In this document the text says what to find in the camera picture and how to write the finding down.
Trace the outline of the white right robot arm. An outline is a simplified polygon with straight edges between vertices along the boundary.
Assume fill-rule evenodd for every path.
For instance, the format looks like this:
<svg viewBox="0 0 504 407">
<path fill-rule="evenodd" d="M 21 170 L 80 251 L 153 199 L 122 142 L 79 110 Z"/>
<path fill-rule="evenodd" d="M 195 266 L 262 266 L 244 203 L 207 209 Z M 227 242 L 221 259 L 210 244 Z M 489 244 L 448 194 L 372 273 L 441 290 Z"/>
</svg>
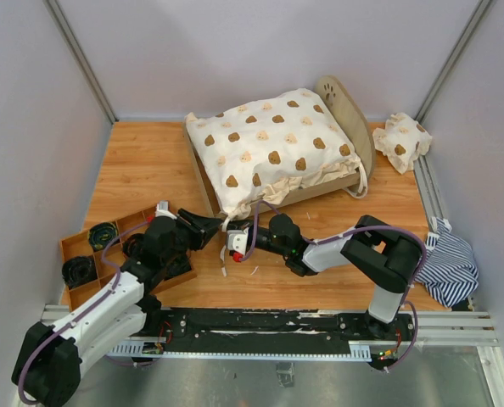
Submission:
<svg viewBox="0 0 504 407">
<path fill-rule="evenodd" d="M 286 214 L 273 216 L 267 228 L 258 226 L 258 220 L 230 221 L 226 234 L 227 250 L 237 262 L 259 249 L 282 256 L 297 276 L 355 266 L 375 285 L 364 324 L 376 339 L 394 331 L 395 317 L 427 257 L 425 244 L 415 234 L 370 215 L 363 215 L 347 231 L 324 239 L 304 237 Z"/>
</svg>

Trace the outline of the large bear print cushion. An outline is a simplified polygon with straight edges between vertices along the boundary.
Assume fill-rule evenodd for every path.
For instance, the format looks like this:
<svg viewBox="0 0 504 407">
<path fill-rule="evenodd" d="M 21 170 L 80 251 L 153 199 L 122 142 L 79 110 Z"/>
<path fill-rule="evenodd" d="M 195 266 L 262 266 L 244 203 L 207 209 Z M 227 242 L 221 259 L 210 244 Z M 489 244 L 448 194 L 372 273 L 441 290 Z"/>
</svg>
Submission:
<svg viewBox="0 0 504 407">
<path fill-rule="evenodd" d="M 235 261 L 261 248 L 283 256 L 300 276 L 349 263 L 341 234 L 309 240 L 286 215 L 276 215 L 265 230 L 246 220 L 262 204 L 280 205 L 291 192 L 352 175 L 359 181 L 349 194 L 366 194 L 365 165 L 319 95 L 297 89 L 210 118 L 190 113 L 185 127 L 226 216 L 222 230 Z"/>
</svg>

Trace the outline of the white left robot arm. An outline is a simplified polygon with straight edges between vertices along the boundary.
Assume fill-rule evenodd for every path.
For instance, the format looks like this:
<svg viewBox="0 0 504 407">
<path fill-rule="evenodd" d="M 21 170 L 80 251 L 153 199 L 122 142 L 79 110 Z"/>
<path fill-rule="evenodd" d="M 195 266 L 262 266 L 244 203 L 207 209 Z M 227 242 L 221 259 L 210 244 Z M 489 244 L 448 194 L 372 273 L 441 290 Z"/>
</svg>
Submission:
<svg viewBox="0 0 504 407">
<path fill-rule="evenodd" d="M 150 336 L 162 325 L 160 302 L 152 291 L 203 249 L 223 221 L 185 209 L 156 211 L 143 222 L 140 237 L 126 240 L 126 261 L 99 292 L 66 317 L 25 333 L 11 381 L 25 405 L 62 406 L 81 378 L 125 337 Z"/>
</svg>

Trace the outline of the wooden pet bed frame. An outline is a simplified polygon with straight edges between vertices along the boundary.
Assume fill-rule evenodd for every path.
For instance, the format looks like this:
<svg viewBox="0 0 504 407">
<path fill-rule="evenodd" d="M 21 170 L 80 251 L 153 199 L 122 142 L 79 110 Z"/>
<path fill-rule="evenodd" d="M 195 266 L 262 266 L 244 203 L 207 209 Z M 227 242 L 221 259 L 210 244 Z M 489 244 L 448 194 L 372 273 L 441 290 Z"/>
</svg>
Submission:
<svg viewBox="0 0 504 407">
<path fill-rule="evenodd" d="M 208 215 L 243 219 L 342 190 L 367 195 L 375 166 L 369 124 L 340 81 L 243 103 L 183 124 Z"/>
</svg>

